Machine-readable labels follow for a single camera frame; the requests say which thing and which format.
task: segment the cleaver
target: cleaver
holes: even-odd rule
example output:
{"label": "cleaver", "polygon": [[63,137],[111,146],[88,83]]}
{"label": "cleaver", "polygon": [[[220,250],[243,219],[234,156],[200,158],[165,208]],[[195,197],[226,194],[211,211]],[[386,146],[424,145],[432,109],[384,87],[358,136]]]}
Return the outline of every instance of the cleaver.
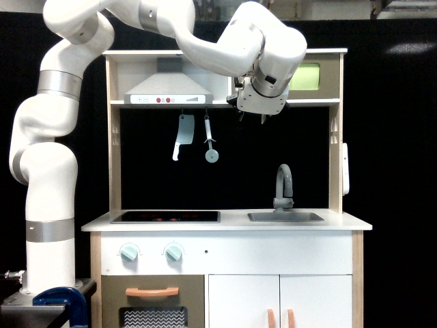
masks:
{"label": "cleaver", "polygon": [[189,145],[193,142],[194,136],[194,115],[180,115],[178,136],[176,137],[173,160],[178,160],[179,146]]}

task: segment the blue clamp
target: blue clamp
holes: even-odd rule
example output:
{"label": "blue clamp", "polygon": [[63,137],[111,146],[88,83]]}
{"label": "blue clamp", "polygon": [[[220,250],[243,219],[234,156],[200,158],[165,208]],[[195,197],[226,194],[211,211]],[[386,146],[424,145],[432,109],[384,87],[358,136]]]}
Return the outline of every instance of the blue clamp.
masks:
{"label": "blue clamp", "polygon": [[87,302],[77,289],[72,287],[56,287],[36,295],[33,305],[65,304],[70,314],[71,328],[88,328]]}

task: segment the knob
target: knob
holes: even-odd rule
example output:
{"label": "knob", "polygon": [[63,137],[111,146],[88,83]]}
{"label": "knob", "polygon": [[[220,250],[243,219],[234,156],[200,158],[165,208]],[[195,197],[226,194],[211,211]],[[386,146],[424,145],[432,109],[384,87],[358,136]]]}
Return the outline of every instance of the knob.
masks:
{"label": "knob", "polygon": [[170,261],[178,261],[182,257],[182,246],[178,243],[170,243],[165,247],[165,257]]}
{"label": "knob", "polygon": [[138,256],[138,247],[134,244],[125,244],[120,249],[122,259],[125,261],[133,261]]}

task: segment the zigzag pattern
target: zigzag pattern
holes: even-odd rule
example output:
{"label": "zigzag pattern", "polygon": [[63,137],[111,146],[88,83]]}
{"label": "zigzag pattern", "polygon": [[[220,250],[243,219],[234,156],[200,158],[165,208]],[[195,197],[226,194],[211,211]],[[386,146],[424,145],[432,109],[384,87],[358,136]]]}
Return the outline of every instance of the zigzag pattern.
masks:
{"label": "zigzag pattern", "polygon": [[126,311],[124,328],[184,328],[185,311]]}

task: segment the cabinet handle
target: cabinet handle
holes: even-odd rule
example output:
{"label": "cabinet handle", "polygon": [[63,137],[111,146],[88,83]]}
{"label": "cabinet handle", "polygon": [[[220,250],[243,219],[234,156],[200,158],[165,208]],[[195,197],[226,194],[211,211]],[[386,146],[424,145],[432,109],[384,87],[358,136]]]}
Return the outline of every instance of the cabinet handle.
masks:
{"label": "cabinet handle", "polygon": [[126,296],[134,297],[162,297],[162,296],[173,296],[179,294],[179,287],[168,287],[167,289],[158,290],[143,290],[138,288],[127,288]]}
{"label": "cabinet handle", "polygon": [[274,314],[272,309],[267,310],[268,314],[268,328],[274,328]]}
{"label": "cabinet handle", "polygon": [[294,312],[288,309],[288,328],[294,328]]}

